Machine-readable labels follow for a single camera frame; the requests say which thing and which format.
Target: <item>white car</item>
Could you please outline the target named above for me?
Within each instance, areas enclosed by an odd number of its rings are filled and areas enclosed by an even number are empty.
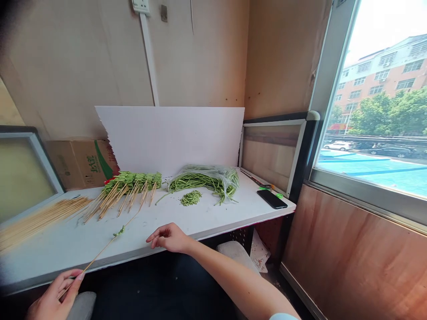
[[[341,151],[350,150],[353,148],[350,142],[334,142],[332,144],[326,144],[323,146],[325,149],[336,149]]]

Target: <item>blue rooftop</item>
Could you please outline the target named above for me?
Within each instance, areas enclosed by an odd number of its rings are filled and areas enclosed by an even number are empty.
[[[427,165],[346,151],[322,150],[318,167],[427,198]]]

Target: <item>person's left hand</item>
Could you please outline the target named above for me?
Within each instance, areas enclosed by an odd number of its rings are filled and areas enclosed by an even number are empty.
[[[82,272],[83,270],[73,269],[61,273],[46,292],[31,305],[26,319],[66,320],[85,276]],[[70,289],[60,299],[69,286]]]

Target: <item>black phone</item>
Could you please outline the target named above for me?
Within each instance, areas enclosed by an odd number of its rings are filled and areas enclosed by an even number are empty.
[[[258,190],[257,194],[259,194],[260,197],[263,198],[274,209],[283,209],[288,207],[284,201],[280,200],[270,190]]]

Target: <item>glass pane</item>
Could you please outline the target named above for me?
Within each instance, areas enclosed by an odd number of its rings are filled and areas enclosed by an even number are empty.
[[[0,139],[0,223],[53,196],[29,138]]]
[[[300,125],[245,127],[242,168],[287,192]]]
[[[426,16],[426,1],[362,0],[317,168],[427,198]]]

